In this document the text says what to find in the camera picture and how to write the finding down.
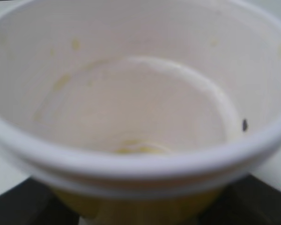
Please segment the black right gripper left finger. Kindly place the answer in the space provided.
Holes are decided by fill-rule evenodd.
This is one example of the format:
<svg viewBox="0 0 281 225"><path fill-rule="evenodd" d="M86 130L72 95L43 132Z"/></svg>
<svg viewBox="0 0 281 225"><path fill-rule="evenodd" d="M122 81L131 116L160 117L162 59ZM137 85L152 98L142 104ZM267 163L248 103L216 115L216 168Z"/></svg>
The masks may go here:
<svg viewBox="0 0 281 225"><path fill-rule="evenodd" d="M43 184L27 179L0 195L0 225L77 225L79 215Z"/></svg>

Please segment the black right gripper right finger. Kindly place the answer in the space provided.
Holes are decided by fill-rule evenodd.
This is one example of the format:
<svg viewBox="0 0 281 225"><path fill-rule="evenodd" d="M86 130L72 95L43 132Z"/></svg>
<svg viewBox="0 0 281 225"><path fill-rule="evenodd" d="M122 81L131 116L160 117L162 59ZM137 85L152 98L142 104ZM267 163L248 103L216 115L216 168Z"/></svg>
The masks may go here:
<svg viewBox="0 0 281 225"><path fill-rule="evenodd" d="M199 224L281 225L281 192L250 175L226 188Z"/></svg>

